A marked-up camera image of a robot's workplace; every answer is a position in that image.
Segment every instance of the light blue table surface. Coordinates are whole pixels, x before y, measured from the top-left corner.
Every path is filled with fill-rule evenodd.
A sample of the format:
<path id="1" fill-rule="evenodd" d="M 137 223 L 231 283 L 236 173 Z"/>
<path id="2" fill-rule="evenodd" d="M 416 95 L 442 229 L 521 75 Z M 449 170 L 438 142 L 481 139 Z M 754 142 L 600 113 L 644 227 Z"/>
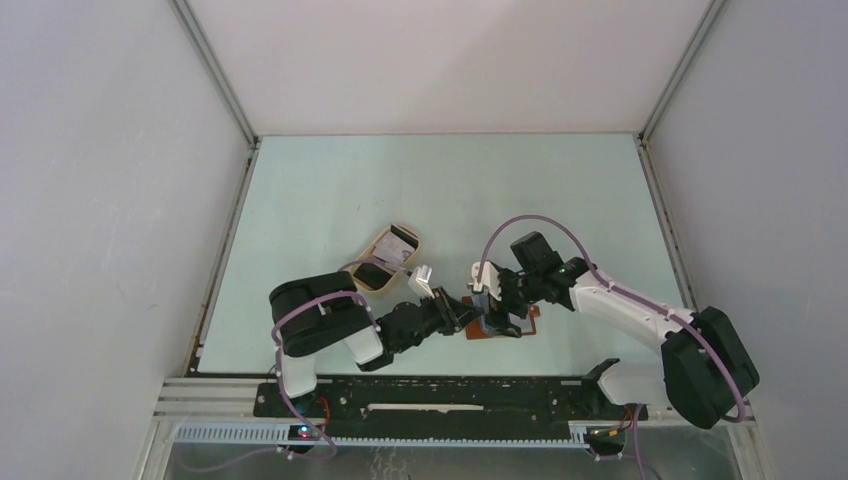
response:
<path id="1" fill-rule="evenodd" d="M 265 373 L 273 363 L 268 294 L 297 278 L 335 271 L 388 224 L 416 230 L 431 284 L 461 297 L 491 233 L 519 214 L 571 228 L 616 281 L 681 304 L 647 182 L 627 134 L 266 137 L 248 189 L 199 371 Z M 509 244 L 542 232 L 564 259 L 565 235 L 525 221 L 507 228 L 491 259 L 518 267 Z M 371 301 L 375 314 L 415 301 L 398 282 Z M 541 305 L 538 335 L 470 341 L 434 335 L 375 374 L 570 375 L 600 361 L 657 362 L 603 320 Z M 359 373 L 336 344 L 319 373 Z"/>

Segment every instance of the purple cable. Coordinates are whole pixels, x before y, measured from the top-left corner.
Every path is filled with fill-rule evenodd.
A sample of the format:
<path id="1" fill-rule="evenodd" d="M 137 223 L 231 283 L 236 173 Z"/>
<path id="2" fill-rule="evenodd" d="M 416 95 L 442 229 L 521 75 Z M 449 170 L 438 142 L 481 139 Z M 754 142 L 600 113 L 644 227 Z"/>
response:
<path id="1" fill-rule="evenodd" d="M 643 408 L 645 408 L 645 405 L 640 404 L 633 411 L 633 428 L 630 430 L 633 431 L 633 457 L 636 459 L 636 466 L 639 467 L 639 478 L 645 480 L 645 465 L 647 464 L 642 461 L 642 452 L 639 450 L 639 414 L 642 413 Z"/>
<path id="2" fill-rule="evenodd" d="M 594 450 L 592 450 L 591 447 L 589 448 L 589 452 L 592 455 L 595 456 L 595 459 L 597 461 L 623 460 L 623 459 L 634 460 L 634 461 L 636 461 L 636 466 L 639 467 L 639 478 L 640 478 L 640 480 L 645 480 L 645 469 L 648 469 L 648 471 L 650 471 L 654 475 L 654 477 L 657 478 L 657 480 L 662 480 L 662 476 L 660 475 L 660 472 L 658 472 L 657 469 L 654 468 L 653 465 L 644 461 L 642 459 L 642 453 L 639 451 L 639 432 L 638 432 L 637 429 L 639 427 L 639 414 L 642 413 L 642 409 L 644 407 L 645 407 L 645 405 L 639 405 L 639 406 L 636 407 L 636 411 L 633 412 L 633 424 L 632 424 L 633 426 L 630 429 L 630 430 L 633 431 L 633 455 L 598 455 L 597 453 L 595 453 Z"/>
<path id="3" fill-rule="evenodd" d="M 277 447 L 257 448 L 256 450 L 251 450 L 247 453 L 239 455 L 238 457 L 231 458 L 224 463 L 220 463 L 218 465 L 213 465 L 211 467 L 192 467 L 191 465 L 186 465 L 185 461 L 183 461 L 182 452 L 177 452 L 175 461 L 176 461 L 177 465 L 181 469 L 185 470 L 186 472 L 212 473 L 212 472 L 217 472 L 219 470 L 223 470 L 225 468 L 228 468 L 228 467 L 235 465 L 236 463 L 238 463 L 242 460 L 246 460 L 246 459 L 248 459 L 248 458 L 250 458 L 254 455 L 260 455 L 260 454 L 263 454 L 263 453 L 272 453 L 272 452 L 276 452 L 276 451 L 277 451 Z"/>
<path id="4" fill-rule="evenodd" d="M 335 456 L 336 452 L 338 452 L 339 449 L 336 446 L 336 444 L 333 442 L 333 439 L 331 439 L 329 435 L 324 433 L 323 430 L 321 430 L 320 428 L 315 426 L 314 423 L 307 420 L 306 417 L 304 417 L 303 415 L 300 414 L 300 412 L 297 411 L 297 408 L 294 406 L 294 404 L 292 404 L 291 399 L 286 394 L 286 388 L 285 388 L 285 384 L 283 383 L 283 377 L 282 377 L 282 372 L 283 372 L 283 343 L 282 343 L 282 340 L 281 340 L 281 337 L 280 337 L 280 328 L 282 328 L 283 325 L 285 325 L 286 323 L 288 323 L 289 321 L 291 321 L 293 318 L 300 315 L 301 313 L 309 310 L 310 308 L 314 308 L 321 303 L 324 303 L 324 302 L 327 302 L 327 301 L 330 301 L 330 300 L 334 300 L 336 298 L 345 298 L 345 297 L 350 297 L 350 298 L 354 299 L 354 301 L 356 301 L 357 303 L 359 303 L 360 305 L 365 307 L 365 311 L 368 313 L 368 318 L 371 319 L 371 324 L 374 325 L 374 328 L 379 332 L 380 326 L 377 325 L 377 321 L 374 320 L 374 315 L 371 314 L 371 308 L 368 307 L 368 304 L 365 301 L 365 297 L 363 297 L 362 295 L 360 295 L 356 292 L 334 292 L 334 293 L 329 293 L 327 295 L 322 295 L 318 298 L 314 298 L 314 299 L 304 303 L 303 305 L 295 308 L 291 312 L 285 314 L 283 316 L 283 318 L 281 318 L 276 324 L 274 324 L 274 328 L 271 329 L 271 338 L 274 340 L 274 343 L 277 344 L 277 349 L 276 349 L 277 350 L 277 353 L 276 353 L 277 386 L 280 389 L 280 396 L 283 397 L 283 402 L 285 402 L 286 406 L 289 407 L 289 410 L 291 411 L 292 415 L 294 415 L 304 425 L 310 427 L 310 429 L 313 432 L 317 432 L 318 436 L 320 436 L 324 441 L 326 441 L 327 444 L 330 446 L 330 448 L 333 449 L 333 451 L 330 452 L 327 455 L 304 455 L 304 454 L 301 454 L 301 453 L 295 453 L 295 452 L 289 451 L 290 457 L 307 458 L 307 459 L 310 459 L 310 460 L 327 460 L 327 459 L 330 459 L 333 456 Z"/>
<path id="5" fill-rule="evenodd" d="M 595 458 L 599 462 L 607 462 L 607 461 L 610 461 L 610 460 L 636 460 L 635 455 L 627 455 L 627 454 L 623 454 L 620 457 L 618 455 L 597 455 L 597 454 L 594 454 L 594 453 L 593 453 L 593 455 L 595 455 Z M 653 465 L 651 465 L 648 462 L 643 462 L 643 465 L 645 466 L 645 468 L 648 469 L 648 471 L 650 471 L 654 475 L 654 477 L 657 478 L 657 480 L 663 480 L 662 475 L 660 475 L 660 472 L 658 472 L 657 469 L 654 468 Z"/>
<path id="6" fill-rule="evenodd" d="M 335 300 L 337 298 L 345 298 L 345 297 L 350 297 L 350 298 L 354 299 L 354 301 L 356 301 L 356 303 L 365 307 L 365 311 L 368 313 L 368 318 L 371 319 L 371 325 L 373 325 L 374 329 L 379 332 L 380 326 L 377 325 L 377 321 L 374 320 L 374 315 L 371 313 L 371 307 L 368 306 L 368 302 L 365 301 L 365 297 L 363 297 L 362 295 L 360 295 L 356 292 L 343 291 L 343 292 L 328 293 L 327 295 L 322 295 L 318 298 L 313 298 L 312 300 L 304 303 L 303 305 L 295 308 L 291 312 L 285 314 L 283 316 L 283 318 L 281 318 L 279 321 L 277 321 L 277 323 L 274 324 L 274 328 L 271 329 L 271 339 L 274 340 L 274 343 L 276 343 L 278 347 L 281 347 L 282 340 L 281 340 L 281 337 L 280 337 L 280 328 L 282 328 L 283 325 L 288 323 L 289 320 L 291 320 L 294 317 L 300 315 L 301 313 L 309 310 L 310 308 L 317 307 L 321 303 L 328 302 L 330 300 Z M 277 368 L 277 373 L 279 374 L 280 372 L 282 372 L 282 370 L 280 368 Z"/>
<path id="7" fill-rule="evenodd" d="M 391 263 L 384 262 L 384 261 L 379 260 L 377 258 L 367 258 L 365 260 L 353 260 L 351 262 L 347 262 L 344 265 L 342 265 L 341 268 L 339 268 L 338 271 L 341 272 L 342 270 L 347 270 L 348 268 L 350 268 L 354 265 L 362 265 L 363 263 L 371 263 L 373 265 L 379 265 L 381 267 L 385 267 L 385 268 L 388 268 L 389 270 L 394 270 L 396 272 L 407 272 L 408 271 L 404 267 L 399 267 L 397 265 L 393 265 Z"/>
<path id="8" fill-rule="evenodd" d="M 733 376 L 730 374 L 730 370 L 728 370 L 724 362 L 721 361 L 721 357 L 718 356 L 718 352 L 715 351 L 715 349 L 707 342 L 707 340 L 703 336 L 701 336 L 701 334 L 695 328 L 689 325 L 686 320 L 680 318 L 677 314 L 672 313 L 671 315 L 669 315 L 668 308 L 665 308 L 662 305 L 658 305 L 648 300 L 647 298 L 642 297 L 641 295 L 638 295 L 627 289 L 621 288 L 617 285 L 610 285 L 610 282 L 606 278 L 604 278 L 600 274 L 600 272 L 598 272 L 598 269 L 595 267 L 595 264 L 592 263 L 592 260 L 589 258 L 589 252 L 586 251 L 586 248 L 583 247 L 583 244 L 580 243 L 580 240 L 577 239 L 577 236 L 574 235 L 571 230 L 566 228 L 565 225 L 557 222 L 556 220 L 550 217 L 546 217 L 544 215 L 518 215 L 517 217 L 510 218 L 509 220 L 504 222 L 500 227 L 497 228 L 497 230 L 495 230 L 495 233 L 493 233 L 492 236 L 489 237 L 489 241 L 486 242 L 486 247 L 483 249 L 483 255 L 480 257 L 480 268 L 479 272 L 477 273 L 478 282 L 483 278 L 483 264 L 486 262 L 486 259 L 489 258 L 489 250 L 492 248 L 492 244 L 495 243 L 495 238 L 497 238 L 497 236 L 500 235 L 500 233 L 503 232 L 506 227 L 521 220 L 541 220 L 559 228 L 560 230 L 562 230 L 563 233 L 568 236 L 568 238 L 571 239 L 574 245 L 577 246 L 577 250 L 580 251 L 580 255 L 583 257 L 583 259 L 586 260 L 586 264 L 589 267 L 589 271 L 592 273 L 592 276 L 595 277 L 598 283 L 603 285 L 605 288 L 608 288 L 610 291 L 613 291 L 623 297 L 629 298 L 630 300 L 633 300 L 634 302 L 639 303 L 657 312 L 660 315 L 668 317 L 669 319 L 673 320 L 675 323 L 680 325 L 684 330 L 686 330 L 686 332 L 689 333 L 689 335 L 691 335 L 692 338 L 694 338 L 699 345 L 701 345 L 701 348 L 703 348 L 704 351 L 707 352 L 707 355 L 709 355 L 713 363 L 715 363 L 716 367 L 718 368 L 718 371 L 721 373 L 721 376 L 724 378 L 724 381 L 727 382 L 727 386 L 730 388 L 730 393 L 733 395 L 733 400 L 736 402 L 736 416 L 730 417 L 727 415 L 723 415 L 721 418 L 732 423 L 740 423 L 745 420 L 745 401 L 742 399 L 742 392 L 739 391 L 739 387 L 736 385 L 736 381 L 733 380 Z"/>

